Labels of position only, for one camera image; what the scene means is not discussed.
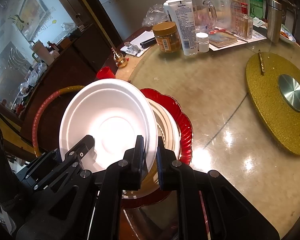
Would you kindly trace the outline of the small white jar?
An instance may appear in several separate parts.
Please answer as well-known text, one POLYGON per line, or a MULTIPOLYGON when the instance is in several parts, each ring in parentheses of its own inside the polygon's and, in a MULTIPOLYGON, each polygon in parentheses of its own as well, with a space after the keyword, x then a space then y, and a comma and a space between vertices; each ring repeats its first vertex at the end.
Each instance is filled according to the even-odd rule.
POLYGON ((209 35, 204 32, 196 33, 197 38, 197 48, 200 53, 207 53, 210 49, 209 47, 209 35))

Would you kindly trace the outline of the gold glitter round mat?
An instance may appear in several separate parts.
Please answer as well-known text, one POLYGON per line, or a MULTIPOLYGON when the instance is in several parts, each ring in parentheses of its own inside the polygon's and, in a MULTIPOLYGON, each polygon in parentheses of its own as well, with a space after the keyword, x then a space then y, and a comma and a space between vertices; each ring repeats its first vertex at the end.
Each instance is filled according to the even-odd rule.
POLYGON ((288 152, 300 155, 300 112, 283 98, 278 85, 282 74, 300 84, 300 69, 280 55, 262 52, 265 74, 261 74, 258 53, 247 62, 247 88, 258 116, 276 142, 288 152))

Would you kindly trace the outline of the book on tray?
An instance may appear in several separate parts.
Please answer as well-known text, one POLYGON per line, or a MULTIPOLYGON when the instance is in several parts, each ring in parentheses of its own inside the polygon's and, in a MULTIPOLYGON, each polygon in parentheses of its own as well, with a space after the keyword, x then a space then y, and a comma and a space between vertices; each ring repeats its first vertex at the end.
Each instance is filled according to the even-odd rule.
POLYGON ((209 34, 209 42, 217 48, 228 46, 237 42, 237 37, 225 32, 209 34))

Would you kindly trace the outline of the small brass bell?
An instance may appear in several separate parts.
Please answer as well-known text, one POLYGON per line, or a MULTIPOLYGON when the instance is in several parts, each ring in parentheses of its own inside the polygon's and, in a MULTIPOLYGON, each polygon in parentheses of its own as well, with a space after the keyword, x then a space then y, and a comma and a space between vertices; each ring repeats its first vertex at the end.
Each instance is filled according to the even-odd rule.
POLYGON ((117 52, 114 48, 111 49, 113 53, 113 59, 117 68, 123 68, 128 64, 128 60, 123 56, 122 53, 117 52))

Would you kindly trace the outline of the blue white food plate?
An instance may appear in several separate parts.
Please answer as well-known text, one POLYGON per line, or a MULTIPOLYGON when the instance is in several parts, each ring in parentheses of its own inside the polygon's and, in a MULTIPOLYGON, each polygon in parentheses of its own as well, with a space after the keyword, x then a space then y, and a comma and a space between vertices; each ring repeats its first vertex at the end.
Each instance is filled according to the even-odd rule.
POLYGON ((280 39, 286 43, 295 43, 295 37, 289 32, 289 30, 282 24, 280 29, 280 39))

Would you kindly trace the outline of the steel thermos flask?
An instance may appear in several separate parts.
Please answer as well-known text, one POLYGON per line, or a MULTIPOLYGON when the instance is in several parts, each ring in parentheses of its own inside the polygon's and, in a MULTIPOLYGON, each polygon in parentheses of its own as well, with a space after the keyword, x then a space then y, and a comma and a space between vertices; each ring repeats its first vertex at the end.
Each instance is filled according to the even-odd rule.
POLYGON ((268 0, 268 27, 267 38, 277 43, 280 39, 282 23, 282 4, 276 0, 268 0))

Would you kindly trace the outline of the large red scalloped plate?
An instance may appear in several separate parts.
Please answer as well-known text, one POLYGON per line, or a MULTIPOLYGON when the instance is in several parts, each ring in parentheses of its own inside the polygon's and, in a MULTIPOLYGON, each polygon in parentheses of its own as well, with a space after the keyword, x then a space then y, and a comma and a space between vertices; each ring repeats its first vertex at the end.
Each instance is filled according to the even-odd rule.
MULTIPOLYGON (((180 150, 177 159, 189 165, 192 159, 192 124, 181 106, 173 97, 161 94, 152 88, 141 89, 143 95, 164 107, 174 119, 180 131, 180 150)), ((137 209, 145 205, 156 204, 165 199, 170 194, 169 191, 159 189, 157 164, 154 163, 151 170, 142 181, 141 189, 132 193, 132 198, 122 198, 121 207, 123 209, 137 209)))

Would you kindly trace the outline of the silver turntable disc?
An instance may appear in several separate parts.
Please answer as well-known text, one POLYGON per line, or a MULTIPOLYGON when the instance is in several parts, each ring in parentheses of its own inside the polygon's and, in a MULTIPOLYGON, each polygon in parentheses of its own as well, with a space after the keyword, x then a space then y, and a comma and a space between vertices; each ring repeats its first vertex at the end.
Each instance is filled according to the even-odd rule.
POLYGON ((300 112, 300 84, 296 79, 287 74, 278 78, 279 90, 288 103, 296 112, 300 112))

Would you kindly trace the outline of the cream plastic bowl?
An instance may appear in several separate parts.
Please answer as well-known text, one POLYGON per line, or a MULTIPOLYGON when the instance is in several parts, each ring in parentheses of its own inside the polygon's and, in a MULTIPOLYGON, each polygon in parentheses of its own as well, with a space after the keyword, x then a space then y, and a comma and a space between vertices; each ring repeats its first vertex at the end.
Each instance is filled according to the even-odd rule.
MULTIPOLYGON (((172 150, 175 157, 179 159, 180 154, 180 132, 172 115, 159 103, 148 99, 153 109, 157 122, 158 136, 162 137, 164 146, 168 150, 172 150)), ((159 188, 159 180, 157 173, 157 163, 154 162, 151 170, 141 183, 141 189, 138 191, 123 191, 123 200, 135 200, 145 197, 159 188)))

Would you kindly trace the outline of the clear plastic bag of jars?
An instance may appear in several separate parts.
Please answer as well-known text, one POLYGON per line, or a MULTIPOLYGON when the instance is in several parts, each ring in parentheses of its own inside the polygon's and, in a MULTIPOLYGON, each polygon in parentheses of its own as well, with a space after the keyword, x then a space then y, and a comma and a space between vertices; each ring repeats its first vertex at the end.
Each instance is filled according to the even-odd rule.
POLYGON ((243 14, 242 4, 246 4, 246 14, 250 13, 249 0, 210 0, 216 9, 216 27, 237 33, 238 17, 243 14))

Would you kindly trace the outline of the white lotion bottle red cap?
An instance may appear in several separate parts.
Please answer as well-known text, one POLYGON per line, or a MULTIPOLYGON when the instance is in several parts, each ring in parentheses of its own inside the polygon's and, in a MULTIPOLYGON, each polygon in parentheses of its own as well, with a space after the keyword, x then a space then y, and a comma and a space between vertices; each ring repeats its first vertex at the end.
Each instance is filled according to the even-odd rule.
POLYGON ((192 0, 167 0, 163 6, 169 21, 177 26, 184 55, 196 55, 198 47, 192 0))

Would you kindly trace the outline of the clear glass pitcher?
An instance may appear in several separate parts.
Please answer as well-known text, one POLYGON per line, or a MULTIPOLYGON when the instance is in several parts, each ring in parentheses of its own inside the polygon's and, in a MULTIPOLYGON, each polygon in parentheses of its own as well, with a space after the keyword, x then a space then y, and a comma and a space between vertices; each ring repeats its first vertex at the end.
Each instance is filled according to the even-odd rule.
POLYGON ((209 33, 215 29, 217 13, 209 0, 191 0, 197 33, 209 33))

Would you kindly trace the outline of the peanut butter jar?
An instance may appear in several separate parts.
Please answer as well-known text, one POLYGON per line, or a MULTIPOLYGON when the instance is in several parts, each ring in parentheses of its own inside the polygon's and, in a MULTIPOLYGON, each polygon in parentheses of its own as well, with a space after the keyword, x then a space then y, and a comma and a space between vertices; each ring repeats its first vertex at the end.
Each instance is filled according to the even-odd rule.
POLYGON ((181 49, 181 42, 175 22, 158 23, 153 26, 152 31, 162 52, 173 53, 181 49))

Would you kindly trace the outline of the gold pen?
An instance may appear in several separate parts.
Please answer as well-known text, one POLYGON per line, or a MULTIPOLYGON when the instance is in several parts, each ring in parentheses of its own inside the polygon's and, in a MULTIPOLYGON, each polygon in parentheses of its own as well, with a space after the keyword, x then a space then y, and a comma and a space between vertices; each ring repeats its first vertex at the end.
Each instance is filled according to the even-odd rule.
POLYGON ((262 57, 262 52, 260 50, 258 51, 258 58, 260 61, 260 66, 261 66, 261 74, 264 75, 266 71, 265 71, 265 67, 264 67, 264 60, 262 57))

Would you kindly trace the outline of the red plastic cup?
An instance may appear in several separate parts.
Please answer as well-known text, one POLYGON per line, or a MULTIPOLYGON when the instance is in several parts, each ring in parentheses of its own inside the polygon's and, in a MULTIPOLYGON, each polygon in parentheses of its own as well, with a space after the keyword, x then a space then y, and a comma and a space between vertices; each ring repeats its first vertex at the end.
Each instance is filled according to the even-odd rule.
POLYGON ((96 78, 98 80, 115 79, 115 74, 111 71, 111 68, 109 66, 105 66, 98 71, 98 73, 96 74, 96 78))

